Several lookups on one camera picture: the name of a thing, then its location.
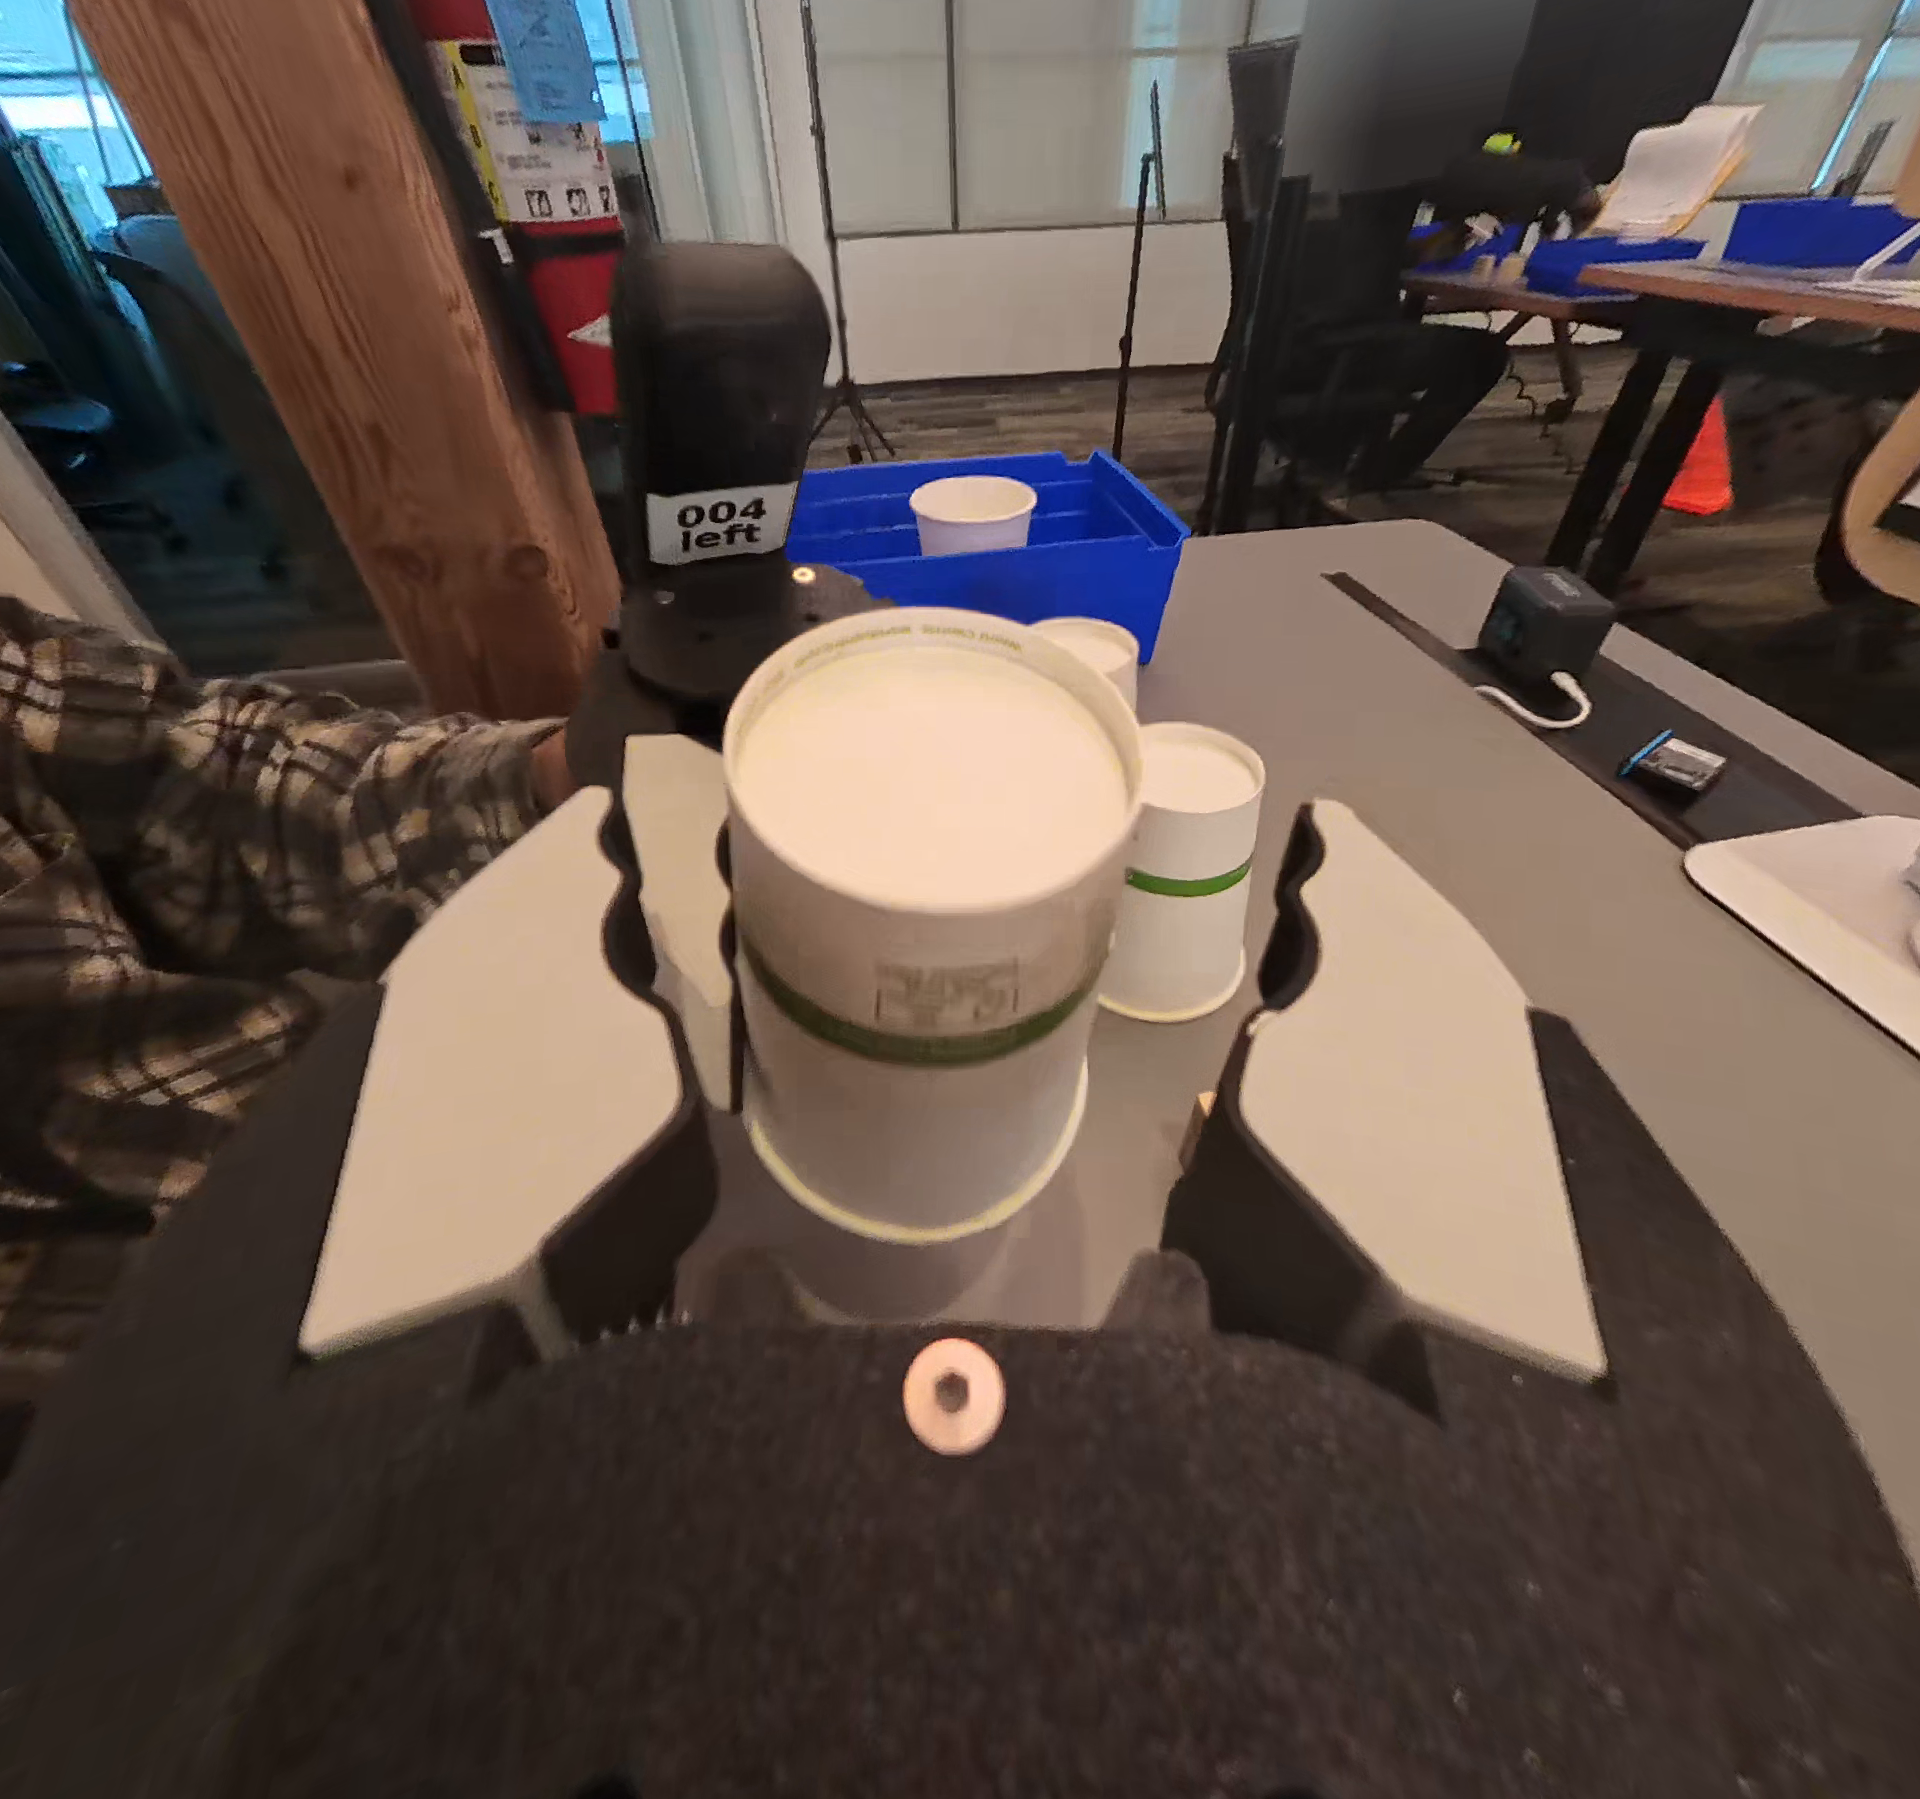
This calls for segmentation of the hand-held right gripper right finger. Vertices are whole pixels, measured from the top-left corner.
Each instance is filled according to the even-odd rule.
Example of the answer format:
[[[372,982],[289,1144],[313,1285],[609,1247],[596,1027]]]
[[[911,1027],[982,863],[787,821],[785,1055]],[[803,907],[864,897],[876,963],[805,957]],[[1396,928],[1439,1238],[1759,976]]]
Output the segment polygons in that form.
[[[1348,806],[1301,806],[1213,1102],[1169,1191],[1221,1333],[1432,1384],[1436,1333],[1602,1384],[1537,1015]]]

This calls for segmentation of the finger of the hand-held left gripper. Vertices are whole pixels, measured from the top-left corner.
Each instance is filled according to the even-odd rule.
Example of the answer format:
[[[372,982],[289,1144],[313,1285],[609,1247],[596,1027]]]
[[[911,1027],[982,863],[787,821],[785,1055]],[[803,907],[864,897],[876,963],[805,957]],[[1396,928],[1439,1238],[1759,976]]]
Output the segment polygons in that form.
[[[622,752],[619,803],[636,845],[655,990],[680,1018],[709,1107],[739,1112],[744,1050],[730,957],[731,886],[722,867],[730,830],[722,755],[680,731],[632,735]]]

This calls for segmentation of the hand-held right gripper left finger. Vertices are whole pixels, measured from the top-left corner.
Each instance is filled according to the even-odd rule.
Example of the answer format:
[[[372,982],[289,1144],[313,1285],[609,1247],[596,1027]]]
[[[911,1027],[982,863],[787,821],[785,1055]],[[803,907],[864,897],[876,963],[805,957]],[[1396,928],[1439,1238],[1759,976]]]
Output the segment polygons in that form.
[[[554,1360],[671,1313],[716,1163],[622,827],[581,789],[392,963],[303,1353],[504,1306]]]

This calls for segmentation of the white green-banded paper cup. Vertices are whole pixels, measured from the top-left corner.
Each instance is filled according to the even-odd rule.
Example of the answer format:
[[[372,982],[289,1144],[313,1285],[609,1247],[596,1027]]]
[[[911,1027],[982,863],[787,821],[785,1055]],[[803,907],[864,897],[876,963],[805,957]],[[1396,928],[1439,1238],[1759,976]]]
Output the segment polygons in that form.
[[[940,475],[910,489],[925,558],[1019,550],[1037,506],[1037,488],[1010,475]]]
[[[1092,615],[1060,615],[1034,629],[1105,679],[1137,712],[1141,642],[1127,627]]]
[[[1145,1024],[1220,1012],[1244,976],[1250,874],[1264,766],[1226,731],[1141,728],[1142,799],[1127,857],[1102,1009]]]
[[[1034,627],[879,610],[766,657],[722,761],[760,1163],[862,1240],[1003,1226],[1088,1107],[1135,708]]]

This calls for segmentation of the blue plastic bin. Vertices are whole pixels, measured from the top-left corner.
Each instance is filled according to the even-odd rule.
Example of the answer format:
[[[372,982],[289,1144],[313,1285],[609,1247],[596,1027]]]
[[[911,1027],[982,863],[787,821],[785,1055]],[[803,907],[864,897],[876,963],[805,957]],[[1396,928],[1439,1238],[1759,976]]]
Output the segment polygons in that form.
[[[1037,489],[1027,543],[991,554],[920,550],[910,492],[948,475],[1008,475]],[[1102,618],[1152,657],[1189,538],[1183,520],[1108,449],[890,460],[810,469],[799,481],[787,554],[855,577],[899,606],[975,610],[1037,624]]]

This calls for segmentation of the person's left forearm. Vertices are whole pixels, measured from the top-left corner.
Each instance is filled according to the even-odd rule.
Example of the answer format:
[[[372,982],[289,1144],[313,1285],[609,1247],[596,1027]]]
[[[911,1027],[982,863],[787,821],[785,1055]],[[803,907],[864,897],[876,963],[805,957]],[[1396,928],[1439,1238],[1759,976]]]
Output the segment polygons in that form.
[[[6,597],[6,925],[118,925],[257,977],[369,977],[538,824],[558,719],[398,719]]]

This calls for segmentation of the red fire extinguisher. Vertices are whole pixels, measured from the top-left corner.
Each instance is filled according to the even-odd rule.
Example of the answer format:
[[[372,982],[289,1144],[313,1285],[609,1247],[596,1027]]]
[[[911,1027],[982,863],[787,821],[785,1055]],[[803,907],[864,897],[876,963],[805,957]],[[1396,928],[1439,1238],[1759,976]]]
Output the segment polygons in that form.
[[[624,248],[577,0],[363,0],[453,225],[538,401],[609,418]]]

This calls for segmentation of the wooden pillar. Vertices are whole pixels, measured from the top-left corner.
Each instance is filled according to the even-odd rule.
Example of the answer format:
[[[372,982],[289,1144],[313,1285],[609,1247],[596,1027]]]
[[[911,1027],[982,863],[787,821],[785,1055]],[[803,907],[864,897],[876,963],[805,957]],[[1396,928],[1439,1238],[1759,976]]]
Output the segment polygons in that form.
[[[573,707],[618,568],[365,0],[69,0],[436,708]]]

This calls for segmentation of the white tablet stand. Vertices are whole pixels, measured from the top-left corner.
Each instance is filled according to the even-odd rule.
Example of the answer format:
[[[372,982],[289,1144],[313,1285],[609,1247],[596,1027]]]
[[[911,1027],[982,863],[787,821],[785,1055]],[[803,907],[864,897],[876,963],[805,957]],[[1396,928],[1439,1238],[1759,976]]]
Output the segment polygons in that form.
[[[1859,816],[1691,845],[1693,890],[1918,1052],[1918,819]]]

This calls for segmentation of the black power bank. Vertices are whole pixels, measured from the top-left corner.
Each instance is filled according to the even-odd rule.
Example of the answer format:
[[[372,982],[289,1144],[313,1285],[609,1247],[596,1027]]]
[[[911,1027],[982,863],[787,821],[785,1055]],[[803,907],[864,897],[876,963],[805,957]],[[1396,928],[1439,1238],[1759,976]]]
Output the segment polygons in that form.
[[[1617,604],[1556,567],[1512,567],[1476,634],[1476,653],[1518,680],[1584,679],[1617,619]]]

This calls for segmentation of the orange traffic cone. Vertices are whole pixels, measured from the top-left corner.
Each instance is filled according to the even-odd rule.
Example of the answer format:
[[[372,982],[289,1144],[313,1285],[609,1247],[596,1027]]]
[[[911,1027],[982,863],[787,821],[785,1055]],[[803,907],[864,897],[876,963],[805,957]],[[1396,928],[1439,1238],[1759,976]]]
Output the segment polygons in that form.
[[[1723,395],[1718,394],[1693,432],[1683,462],[1664,492],[1664,511],[1673,516],[1712,519],[1724,516],[1735,502],[1728,417]]]

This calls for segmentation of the blue background bin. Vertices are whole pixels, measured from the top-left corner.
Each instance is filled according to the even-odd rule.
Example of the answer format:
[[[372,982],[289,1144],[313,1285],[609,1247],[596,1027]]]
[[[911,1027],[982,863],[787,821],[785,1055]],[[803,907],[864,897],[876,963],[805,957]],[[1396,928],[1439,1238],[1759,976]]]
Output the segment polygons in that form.
[[[1568,239],[1539,239],[1527,225],[1502,225],[1484,239],[1474,239],[1446,260],[1415,265],[1408,280],[1465,281],[1486,276],[1504,287],[1530,293],[1582,296],[1598,294],[1582,275],[1598,267],[1693,262],[1704,257],[1707,240],[1691,237],[1668,237],[1629,240],[1617,237],[1584,233]]]
[[[1766,268],[1859,268],[1916,257],[1918,223],[1886,201],[1845,196],[1742,201],[1720,260]]]

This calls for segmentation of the wooden background desk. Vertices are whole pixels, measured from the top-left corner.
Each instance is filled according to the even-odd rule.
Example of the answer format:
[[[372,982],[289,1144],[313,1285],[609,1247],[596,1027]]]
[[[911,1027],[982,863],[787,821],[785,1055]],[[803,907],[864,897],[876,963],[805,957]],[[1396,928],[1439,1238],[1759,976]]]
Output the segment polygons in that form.
[[[1617,597],[1712,401],[1737,373],[1867,398],[1916,395],[1913,300],[1874,300],[1823,275],[1723,262],[1587,265],[1587,294],[1412,271],[1405,293],[1451,313],[1608,324],[1634,364],[1601,422],[1546,562]]]

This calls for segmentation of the wooden clipboard stand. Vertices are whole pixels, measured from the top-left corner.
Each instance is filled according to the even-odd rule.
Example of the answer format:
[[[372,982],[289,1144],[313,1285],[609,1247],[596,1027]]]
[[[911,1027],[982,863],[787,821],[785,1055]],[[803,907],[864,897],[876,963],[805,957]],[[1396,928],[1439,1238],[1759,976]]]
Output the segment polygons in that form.
[[[1693,106],[1682,122],[1635,132],[1592,232],[1621,240],[1686,233],[1740,169],[1766,106]]]

